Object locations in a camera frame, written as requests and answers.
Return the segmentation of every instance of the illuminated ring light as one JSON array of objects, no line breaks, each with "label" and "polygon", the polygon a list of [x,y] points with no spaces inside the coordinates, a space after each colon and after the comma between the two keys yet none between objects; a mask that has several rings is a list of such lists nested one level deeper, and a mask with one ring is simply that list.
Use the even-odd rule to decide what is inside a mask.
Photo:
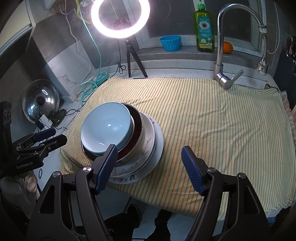
[{"label": "illuminated ring light", "polygon": [[125,28],[121,30],[113,30],[105,27],[99,18],[99,9],[104,0],[96,0],[91,9],[91,19],[94,26],[100,31],[102,34],[111,37],[123,39],[127,38],[137,32],[139,32],[147,23],[149,15],[150,15],[150,5],[148,0],[138,0],[141,5],[141,16],[139,20],[136,22],[134,26],[130,28]]}]

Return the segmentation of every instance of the yellow striped tablecloth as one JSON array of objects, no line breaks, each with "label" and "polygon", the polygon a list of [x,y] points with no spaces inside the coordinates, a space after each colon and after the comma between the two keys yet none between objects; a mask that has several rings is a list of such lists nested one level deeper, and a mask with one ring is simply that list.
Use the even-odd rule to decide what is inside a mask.
[{"label": "yellow striped tablecloth", "polygon": [[[121,79],[105,82],[87,101],[61,148],[63,174],[89,165],[80,144],[80,128],[98,105],[127,102],[153,117],[164,135],[164,151],[142,180],[108,186],[145,203],[196,217],[202,197],[194,192],[181,161],[189,145],[197,157],[223,174],[244,172],[265,212],[288,207],[295,197],[295,147],[289,117],[274,89],[233,85],[224,91],[204,79]],[[226,212],[223,196],[219,220]]]}]

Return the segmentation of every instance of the stack of dishes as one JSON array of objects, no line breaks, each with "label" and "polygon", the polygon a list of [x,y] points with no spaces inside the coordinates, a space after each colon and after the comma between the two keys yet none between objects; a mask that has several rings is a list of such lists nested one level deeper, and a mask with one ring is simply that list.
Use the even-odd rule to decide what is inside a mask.
[{"label": "stack of dishes", "polygon": [[81,146],[93,162],[110,144],[118,148],[118,159],[109,181],[136,182],[147,176],[163,152],[163,134],[150,116],[127,103],[108,102],[95,108],[81,127]]}]

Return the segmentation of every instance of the black tripod stand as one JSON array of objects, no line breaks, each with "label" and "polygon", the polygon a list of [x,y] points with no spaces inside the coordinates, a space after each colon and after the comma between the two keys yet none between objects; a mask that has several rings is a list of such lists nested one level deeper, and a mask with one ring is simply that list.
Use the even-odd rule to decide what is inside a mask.
[{"label": "black tripod stand", "polygon": [[128,76],[131,76],[131,55],[133,56],[133,58],[135,59],[136,63],[138,64],[138,66],[140,67],[140,70],[142,71],[143,75],[148,78],[148,75],[146,74],[145,68],[137,54],[137,52],[135,51],[135,49],[133,48],[133,45],[131,43],[130,40],[126,40],[126,58],[127,58],[127,62],[128,62]]}]

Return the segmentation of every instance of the person's leg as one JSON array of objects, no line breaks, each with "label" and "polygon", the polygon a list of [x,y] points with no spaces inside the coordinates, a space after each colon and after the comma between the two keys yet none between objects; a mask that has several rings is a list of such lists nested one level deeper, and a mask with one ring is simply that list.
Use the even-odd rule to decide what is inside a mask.
[{"label": "person's leg", "polygon": [[127,213],[120,213],[105,220],[105,224],[114,241],[131,239],[133,230],[140,225],[139,214],[134,205],[130,205]]},{"label": "person's leg", "polygon": [[154,220],[155,230],[147,238],[153,241],[170,241],[170,231],[168,229],[168,220],[172,212],[162,209]]}]

